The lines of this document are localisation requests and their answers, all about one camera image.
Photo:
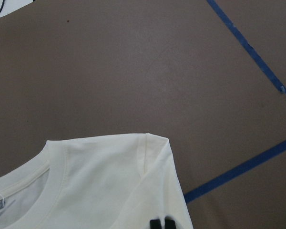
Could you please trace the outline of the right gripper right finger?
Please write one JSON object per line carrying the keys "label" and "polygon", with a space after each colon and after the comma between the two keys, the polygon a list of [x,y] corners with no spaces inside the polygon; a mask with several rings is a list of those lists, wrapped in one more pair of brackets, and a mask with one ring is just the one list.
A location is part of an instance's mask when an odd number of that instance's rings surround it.
{"label": "right gripper right finger", "polygon": [[164,226],[165,229],[176,229],[176,223],[175,221],[170,218],[170,217],[166,217],[165,218],[165,226]]}

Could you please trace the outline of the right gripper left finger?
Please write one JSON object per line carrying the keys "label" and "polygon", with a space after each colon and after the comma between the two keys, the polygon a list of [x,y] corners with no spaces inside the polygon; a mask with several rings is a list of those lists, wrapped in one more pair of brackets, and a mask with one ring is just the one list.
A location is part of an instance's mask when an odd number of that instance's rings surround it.
{"label": "right gripper left finger", "polygon": [[151,219],[150,229],[162,229],[162,224],[161,224],[160,219]]}

